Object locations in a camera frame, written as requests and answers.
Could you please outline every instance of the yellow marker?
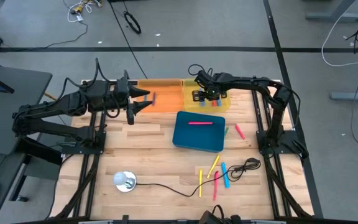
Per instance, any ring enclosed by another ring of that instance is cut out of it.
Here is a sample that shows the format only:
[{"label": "yellow marker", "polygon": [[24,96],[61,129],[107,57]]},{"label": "yellow marker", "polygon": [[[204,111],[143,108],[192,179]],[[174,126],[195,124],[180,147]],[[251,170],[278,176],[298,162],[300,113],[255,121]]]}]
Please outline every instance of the yellow marker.
[{"label": "yellow marker", "polygon": [[[198,171],[198,177],[200,178],[200,185],[203,183],[203,170],[200,169]],[[199,190],[198,190],[198,197],[201,197],[203,192],[203,186],[200,186]]]},{"label": "yellow marker", "polygon": [[209,179],[210,175],[212,174],[212,171],[214,170],[216,163],[218,163],[219,158],[221,155],[217,155],[214,164],[212,164],[211,169],[209,170],[208,176],[206,176],[207,179]]}]

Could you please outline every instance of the white lamp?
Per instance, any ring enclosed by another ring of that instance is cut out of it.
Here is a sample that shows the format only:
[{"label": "white lamp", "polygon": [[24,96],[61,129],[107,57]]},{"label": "white lamp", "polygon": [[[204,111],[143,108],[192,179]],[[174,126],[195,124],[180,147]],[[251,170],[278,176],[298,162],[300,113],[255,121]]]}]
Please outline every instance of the white lamp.
[{"label": "white lamp", "polygon": [[116,172],[112,177],[112,182],[117,186],[119,191],[130,192],[136,186],[136,176],[129,171]]}]

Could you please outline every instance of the green marker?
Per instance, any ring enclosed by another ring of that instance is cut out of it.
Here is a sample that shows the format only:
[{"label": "green marker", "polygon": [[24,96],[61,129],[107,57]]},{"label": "green marker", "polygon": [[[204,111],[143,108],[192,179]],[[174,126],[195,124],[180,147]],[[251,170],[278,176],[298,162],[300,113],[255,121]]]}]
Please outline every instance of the green marker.
[{"label": "green marker", "polygon": [[224,130],[224,136],[223,137],[226,137],[226,134],[227,134],[228,130],[229,130],[229,127],[227,127],[226,130]]}]

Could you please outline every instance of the wooden work surface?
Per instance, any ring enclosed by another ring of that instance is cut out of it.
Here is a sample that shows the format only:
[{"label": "wooden work surface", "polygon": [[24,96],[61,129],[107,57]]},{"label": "wooden work surface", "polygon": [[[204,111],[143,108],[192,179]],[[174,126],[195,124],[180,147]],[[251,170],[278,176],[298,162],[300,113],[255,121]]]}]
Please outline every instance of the wooden work surface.
[{"label": "wooden work surface", "polygon": [[[272,219],[265,167],[255,136],[257,122],[252,94],[247,90],[229,92],[230,109],[225,113],[214,113],[225,117],[226,126],[229,127],[224,150],[220,153],[221,158],[214,172],[218,170],[222,174],[221,162],[225,162],[228,168],[243,165],[250,157],[262,161],[259,169],[249,170],[239,181],[231,182],[230,189],[225,189],[223,179],[219,179],[216,201],[213,201],[213,182],[203,186],[201,198],[198,192],[189,198],[159,186],[138,185],[129,193],[121,193],[113,185],[112,177],[117,171],[128,170],[135,173],[139,183],[160,183],[191,194],[198,186],[198,170],[203,170],[203,181],[206,181],[216,157],[214,153],[177,148],[172,144],[176,113],[139,113],[132,126],[127,124],[126,114],[121,113],[116,119],[106,120],[107,140],[99,161],[91,219],[120,220],[123,215],[129,215],[131,220],[194,220],[200,219],[205,210],[211,211],[216,204],[222,206],[227,217],[238,214],[242,219]],[[259,101],[263,112],[260,95]],[[267,129],[264,112],[262,119]],[[89,121],[90,114],[87,113],[73,118],[72,126],[86,126]],[[241,127],[245,140],[237,133],[235,124]],[[291,128],[288,111],[283,125],[285,129]],[[82,158],[82,155],[75,155],[61,168],[52,216],[62,210],[77,189]],[[313,214],[300,159],[294,154],[283,154],[280,158],[287,188],[298,203]],[[276,192],[283,215],[282,199],[277,188]]]}]

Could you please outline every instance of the desk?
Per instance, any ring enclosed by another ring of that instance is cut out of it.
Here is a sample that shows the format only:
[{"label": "desk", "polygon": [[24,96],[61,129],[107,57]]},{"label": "desk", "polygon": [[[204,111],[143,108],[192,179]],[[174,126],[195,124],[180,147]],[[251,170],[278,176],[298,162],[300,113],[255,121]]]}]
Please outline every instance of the desk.
[{"label": "desk", "polygon": [[[220,173],[221,162],[230,167],[242,165],[246,159],[254,157],[263,163],[255,135],[258,127],[251,91],[229,92],[230,109],[225,113],[213,113],[225,117],[226,126],[229,127],[224,150],[220,153],[219,166],[215,168]],[[223,180],[219,179],[215,202],[213,182],[203,186],[202,198],[199,198],[198,194],[190,198],[184,197],[159,186],[138,185],[129,193],[118,191],[112,184],[112,177],[115,172],[124,170],[134,172],[139,183],[165,184],[185,194],[192,193],[198,185],[198,169],[203,170],[203,180],[206,180],[206,174],[216,154],[175,147],[172,144],[175,118],[176,113],[140,112],[135,117],[133,126],[127,124],[125,114],[116,119],[106,120],[106,145],[99,161],[91,219],[120,220],[123,215],[129,215],[130,220],[196,220],[205,210],[211,211],[216,204],[222,206],[227,217],[238,214],[242,219],[272,219],[269,188],[263,164],[258,170],[247,171],[239,181],[231,182],[230,189],[225,189]],[[267,129],[264,116],[262,119]],[[89,120],[90,114],[87,113],[73,118],[71,125],[85,126]],[[235,124],[241,127],[246,140],[241,139],[234,128]],[[283,125],[285,129],[291,128],[288,111],[285,113]],[[75,155],[62,167],[52,216],[62,210],[75,192],[82,157]],[[289,191],[308,213],[313,214],[300,159],[294,154],[281,154],[280,158]],[[280,213],[284,214],[277,189],[276,192]]]},{"label": "desk", "polygon": [[17,144],[12,114],[21,105],[39,103],[51,78],[50,73],[0,67],[0,81],[15,89],[13,94],[0,93],[0,164],[8,154],[0,168],[0,209],[25,159],[24,153],[11,153]]}]

